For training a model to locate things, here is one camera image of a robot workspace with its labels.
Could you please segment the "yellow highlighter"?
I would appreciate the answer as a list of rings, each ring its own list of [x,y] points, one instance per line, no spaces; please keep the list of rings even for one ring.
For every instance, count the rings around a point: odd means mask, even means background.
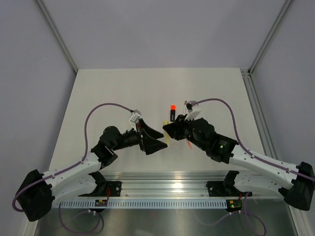
[[[168,125],[168,124],[169,124],[169,122],[167,120],[163,121],[163,125]],[[170,137],[169,137],[168,133],[165,130],[163,130],[163,131],[164,131],[165,143],[169,146],[170,145]]]

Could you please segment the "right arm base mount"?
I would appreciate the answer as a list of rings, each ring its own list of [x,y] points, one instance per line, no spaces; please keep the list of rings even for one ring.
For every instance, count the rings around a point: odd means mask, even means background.
[[[247,193],[252,196],[252,192],[241,192],[235,185],[235,178],[239,175],[239,171],[229,171],[224,180],[208,181],[206,187],[209,197],[239,197],[245,196]]]

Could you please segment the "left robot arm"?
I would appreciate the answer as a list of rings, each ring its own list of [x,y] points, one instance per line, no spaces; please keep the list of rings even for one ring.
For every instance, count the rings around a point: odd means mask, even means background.
[[[135,127],[121,133],[117,127],[104,129],[98,143],[86,155],[60,169],[40,173],[29,172],[19,187],[14,202],[30,222],[44,217],[55,205],[74,197],[92,194],[100,196],[106,191],[106,179],[100,170],[116,159],[116,150],[139,146],[146,155],[167,148],[160,141],[164,135],[150,128],[143,119]]]

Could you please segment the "black orange highlighter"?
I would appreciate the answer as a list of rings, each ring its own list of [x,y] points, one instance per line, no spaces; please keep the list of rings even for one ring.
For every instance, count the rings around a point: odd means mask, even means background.
[[[174,122],[176,119],[176,105],[170,106],[170,121]]]

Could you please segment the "brown capped white pen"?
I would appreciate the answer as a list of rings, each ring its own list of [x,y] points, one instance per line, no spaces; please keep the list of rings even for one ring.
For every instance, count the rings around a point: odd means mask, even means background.
[[[187,114],[187,101],[184,101],[183,115]]]

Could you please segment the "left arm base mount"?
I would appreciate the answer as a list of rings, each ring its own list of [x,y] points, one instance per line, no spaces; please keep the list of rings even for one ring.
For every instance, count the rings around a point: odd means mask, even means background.
[[[96,183],[93,192],[79,195],[79,197],[119,197],[121,195],[121,181],[109,181],[100,172],[89,174]]]

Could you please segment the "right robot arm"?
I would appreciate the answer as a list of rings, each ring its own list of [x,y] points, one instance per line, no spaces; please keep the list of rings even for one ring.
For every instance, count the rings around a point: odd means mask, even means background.
[[[227,194],[262,190],[283,197],[294,208],[310,210],[315,190],[315,175],[310,164],[301,162],[296,165],[254,152],[240,141],[218,134],[214,126],[203,118],[188,120],[180,115],[163,129],[174,140],[190,141],[216,162],[259,174],[258,178],[251,178],[238,171],[230,171],[223,183]]]

